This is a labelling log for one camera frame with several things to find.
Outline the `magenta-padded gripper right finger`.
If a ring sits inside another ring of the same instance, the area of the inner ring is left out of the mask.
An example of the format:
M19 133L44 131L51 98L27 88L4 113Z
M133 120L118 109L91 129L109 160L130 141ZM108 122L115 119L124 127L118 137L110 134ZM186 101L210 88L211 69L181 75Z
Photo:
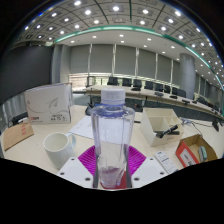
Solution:
M140 188L168 175L154 157L144 156L133 146L128 149L126 171L128 188Z

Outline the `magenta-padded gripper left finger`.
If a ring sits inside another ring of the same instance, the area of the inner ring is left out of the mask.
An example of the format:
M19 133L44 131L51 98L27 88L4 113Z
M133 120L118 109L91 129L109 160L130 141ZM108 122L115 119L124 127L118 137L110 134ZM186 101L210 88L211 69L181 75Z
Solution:
M78 186L92 188L96 171L95 147L91 146L79 157L71 157L57 175Z

